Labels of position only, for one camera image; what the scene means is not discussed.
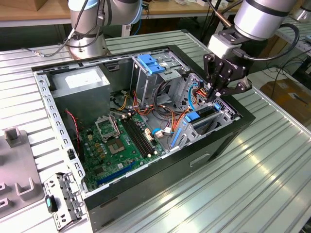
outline aluminum extrusion table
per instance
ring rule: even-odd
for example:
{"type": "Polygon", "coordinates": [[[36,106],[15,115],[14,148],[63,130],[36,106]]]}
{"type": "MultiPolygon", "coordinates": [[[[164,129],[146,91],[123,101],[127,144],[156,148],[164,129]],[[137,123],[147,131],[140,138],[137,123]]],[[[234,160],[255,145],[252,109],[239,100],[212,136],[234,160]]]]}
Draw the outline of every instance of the aluminum extrusion table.
{"type": "MultiPolygon", "coordinates": [[[[169,44],[203,66],[208,50],[181,31],[107,40],[113,53],[169,44]]],[[[53,58],[0,52],[0,130],[27,131],[42,182],[66,166],[30,67],[70,60],[66,49],[53,58]]],[[[220,157],[102,232],[299,232],[311,216],[311,134],[255,89],[235,97],[256,116],[254,123],[220,157]]],[[[0,219],[0,229],[57,232],[44,200],[0,219]]],[[[84,218],[66,232],[91,228],[84,218]]]]}

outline red cable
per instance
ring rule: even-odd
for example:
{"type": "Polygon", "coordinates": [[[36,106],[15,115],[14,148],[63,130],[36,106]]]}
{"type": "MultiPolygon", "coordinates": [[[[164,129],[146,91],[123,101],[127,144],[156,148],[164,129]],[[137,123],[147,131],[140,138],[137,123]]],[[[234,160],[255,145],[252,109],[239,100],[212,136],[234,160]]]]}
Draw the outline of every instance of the red cable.
{"type": "Polygon", "coordinates": [[[69,116],[71,116],[73,122],[74,122],[74,127],[76,128],[76,135],[77,135],[77,147],[78,147],[78,151],[79,151],[79,131],[78,131],[78,126],[77,126],[77,121],[76,119],[74,118],[73,114],[71,114],[71,112],[69,112],[68,110],[65,110],[66,113],[69,114],[69,116]]]}

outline wooden table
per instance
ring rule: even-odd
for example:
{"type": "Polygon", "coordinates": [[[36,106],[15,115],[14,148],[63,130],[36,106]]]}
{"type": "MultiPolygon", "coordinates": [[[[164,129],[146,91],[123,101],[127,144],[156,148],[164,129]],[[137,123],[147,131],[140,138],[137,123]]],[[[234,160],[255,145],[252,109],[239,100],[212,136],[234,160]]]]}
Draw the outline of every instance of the wooden table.
{"type": "MultiPolygon", "coordinates": [[[[230,11],[237,12],[239,7],[230,11]]],[[[154,1],[149,5],[148,18],[193,17],[205,16],[208,7],[197,3],[180,5],[174,0],[168,2],[154,1]]],[[[147,17],[143,10],[142,19],[147,17]]],[[[18,27],[34,25],[53,25],[70,23],[70,13],[67,0],[48,0],[37,12],[13,7],[0,6],[0,27],[18,27]]]]}

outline chip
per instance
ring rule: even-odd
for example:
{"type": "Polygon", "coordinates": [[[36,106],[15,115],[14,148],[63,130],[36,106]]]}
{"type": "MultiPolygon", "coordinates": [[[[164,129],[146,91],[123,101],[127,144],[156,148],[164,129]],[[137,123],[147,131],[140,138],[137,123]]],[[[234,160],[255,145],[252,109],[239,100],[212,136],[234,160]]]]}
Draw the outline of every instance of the chip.
{"type": "Polygon", "coordinates": [[[97,168],[97,169],[94,169],[94,172],[95,172],[96,175],[99,175],[99,174],[101,174],[102,172],[104,172],[104,169],[103,169],[103,167],[99,167],[99,168],[97,168]]]}
{"type": "Polygon", "coordinates": [[[119,138],[108,141],[106,145],[112,154],[125,150],[125,147],[119,138]]]}

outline metal bracket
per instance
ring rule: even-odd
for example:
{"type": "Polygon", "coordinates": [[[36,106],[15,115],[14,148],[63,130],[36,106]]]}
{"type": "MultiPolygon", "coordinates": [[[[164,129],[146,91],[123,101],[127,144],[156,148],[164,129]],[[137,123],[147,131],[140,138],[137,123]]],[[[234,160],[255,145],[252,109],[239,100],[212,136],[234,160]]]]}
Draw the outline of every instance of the metal bracket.
{"type": "Polygon", "coordinates": [[[57,211],[52,215],[58,231],[80,220],[86,213],[78,185],[71,172],[51,176],[44,182],[44,186],[48,197],[53,196],[57,205],[57,211]]]}

